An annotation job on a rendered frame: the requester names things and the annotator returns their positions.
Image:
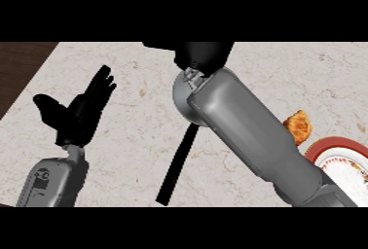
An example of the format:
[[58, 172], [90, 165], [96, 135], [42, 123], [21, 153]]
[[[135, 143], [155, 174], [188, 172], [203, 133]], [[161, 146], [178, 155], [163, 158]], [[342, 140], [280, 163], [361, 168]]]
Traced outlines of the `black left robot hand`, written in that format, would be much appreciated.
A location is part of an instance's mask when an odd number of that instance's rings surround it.
[[33, 97], [42, 121], [56, 130], [58, 146], [77, 145], [83, 148], [90, 142], [116, 87], [111, 68], [104, 65], [85, 93], [77, 95], [68, 107], [48, 94]]

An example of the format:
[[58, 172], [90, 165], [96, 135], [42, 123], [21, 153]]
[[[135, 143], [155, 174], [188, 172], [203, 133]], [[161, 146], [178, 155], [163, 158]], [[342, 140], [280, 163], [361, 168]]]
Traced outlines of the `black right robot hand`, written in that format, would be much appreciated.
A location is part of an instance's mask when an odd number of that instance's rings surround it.
[[234, 42], [144, 42], [147, 48], [175, 51], [175, 63], [179, 68], [198, 70], [206, 77], [225, 67], [234, 44]]

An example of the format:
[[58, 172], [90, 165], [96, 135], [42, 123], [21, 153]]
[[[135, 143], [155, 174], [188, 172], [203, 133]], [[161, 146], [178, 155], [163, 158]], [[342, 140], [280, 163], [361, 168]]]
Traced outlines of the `orange cupcake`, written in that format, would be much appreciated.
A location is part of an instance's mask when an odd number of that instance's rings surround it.
[[309, 138], [312, 133], [312, 124], [308, 114], [299, 110], [284, 121], [284, 126], [293, 136], [296, 145], [300, 145]]

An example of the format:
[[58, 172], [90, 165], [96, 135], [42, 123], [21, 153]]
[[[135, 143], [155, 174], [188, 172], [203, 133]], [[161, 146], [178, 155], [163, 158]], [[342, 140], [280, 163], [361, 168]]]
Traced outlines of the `white plate with red rim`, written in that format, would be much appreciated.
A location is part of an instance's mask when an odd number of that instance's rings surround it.
[[328, 174], [359, 207], [368, 207], [368, 147], [345, 137], [320, 139], [305, 157]]

